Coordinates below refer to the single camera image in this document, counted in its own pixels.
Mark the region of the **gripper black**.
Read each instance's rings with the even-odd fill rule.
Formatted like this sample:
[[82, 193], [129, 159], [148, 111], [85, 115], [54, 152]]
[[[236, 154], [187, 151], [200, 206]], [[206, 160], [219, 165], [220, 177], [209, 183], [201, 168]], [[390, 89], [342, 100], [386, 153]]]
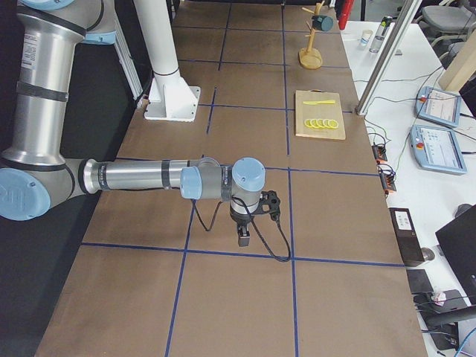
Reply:
[[254, 218], [252, 213], [239, 213], [233, 208], [230, 208], [230, 217], [237, 224], [237, 241], [239, 247], [247, 247], [250, 242], [250, 232], [248, 224]]

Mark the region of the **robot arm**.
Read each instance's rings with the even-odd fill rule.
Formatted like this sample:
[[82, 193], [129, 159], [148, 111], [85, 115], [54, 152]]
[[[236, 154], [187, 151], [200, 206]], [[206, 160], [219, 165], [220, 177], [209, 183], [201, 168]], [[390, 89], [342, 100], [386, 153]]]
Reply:
[[266, 171], [255, 158], [221, 165], [212, 158], [162, 161], [66, 159], [62, 128], [75, 47], [116, 40], [113, 1], [20, 1], [25, 28], [11, 146], [1, 154], [1, 215], [24, 221], [100, 190], [176, 189], [192, 201], [228, 202], [238, 242], [264, 213]]

